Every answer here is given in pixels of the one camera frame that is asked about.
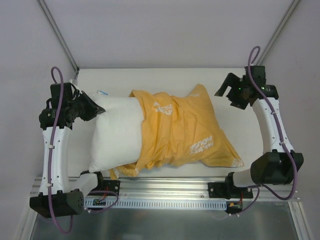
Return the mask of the yellow Mickey Mouse pillowcase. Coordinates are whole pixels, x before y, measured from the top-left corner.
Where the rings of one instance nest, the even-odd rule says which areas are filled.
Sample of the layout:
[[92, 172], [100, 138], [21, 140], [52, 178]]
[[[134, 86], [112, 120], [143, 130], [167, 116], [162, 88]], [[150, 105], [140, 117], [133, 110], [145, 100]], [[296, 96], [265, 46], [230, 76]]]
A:
[[141, 151], [137, 161], [111, 168], [112, 180], [120, 175], [136, 177], [143, 169], [197, 161], [208, 167], [244, 166], [218, 124], [204, 85], [197, 84], [185, 97], [143, 90], [133, 90], [130, 96], [138, 100], [144, 116]]

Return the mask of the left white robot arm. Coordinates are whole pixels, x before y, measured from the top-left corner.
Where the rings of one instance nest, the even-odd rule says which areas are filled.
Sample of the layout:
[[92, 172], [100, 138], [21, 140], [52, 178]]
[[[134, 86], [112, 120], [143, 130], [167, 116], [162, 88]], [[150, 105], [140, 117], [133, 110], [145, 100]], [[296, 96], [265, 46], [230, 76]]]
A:
[[50, 86], [51, 97], [39, 115], [44, 140], [43, 172], [37, 196], [29, 206], [44, 218], [74, 216], [82, 213], [85, 197], [99, 195], [105, 184], [101, 172], [80, 173], [70, 184], [68, 176], [68, 139], [76, 118], [90, 121], [105, 109], [71, 82]]

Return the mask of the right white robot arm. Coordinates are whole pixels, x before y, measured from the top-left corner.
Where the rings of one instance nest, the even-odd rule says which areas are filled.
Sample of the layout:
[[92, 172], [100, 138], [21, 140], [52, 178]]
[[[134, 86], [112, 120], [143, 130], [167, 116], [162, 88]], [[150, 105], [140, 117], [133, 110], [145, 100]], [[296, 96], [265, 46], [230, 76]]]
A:
[[274, 85], [266, 83], [265, 67], [247, 66], [242, 77], [229, 73], [215, 96], [223, 96], [227, 88], [230, 88], [227, 98], [231, 106], [242, 110], [252, 107], [261, 132], [263, 154], [249, 169], [228, 174], [225, 194], [234, 198], [242, 188], [292, 184], [292, 196], [304, 157], [288, 139], [280, 114], [279, 94]]

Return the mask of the white pillow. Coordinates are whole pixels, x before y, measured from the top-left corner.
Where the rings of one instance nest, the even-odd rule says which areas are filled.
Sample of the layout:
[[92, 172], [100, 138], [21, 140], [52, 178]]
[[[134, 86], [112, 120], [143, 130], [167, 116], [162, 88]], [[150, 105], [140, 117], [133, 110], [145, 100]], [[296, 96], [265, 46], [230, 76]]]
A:
[[99, 172], [137, 162], [142, 149], [144, 114], [135, 97], [92, 94], [105, 112], [95, 118], [90, 172]]

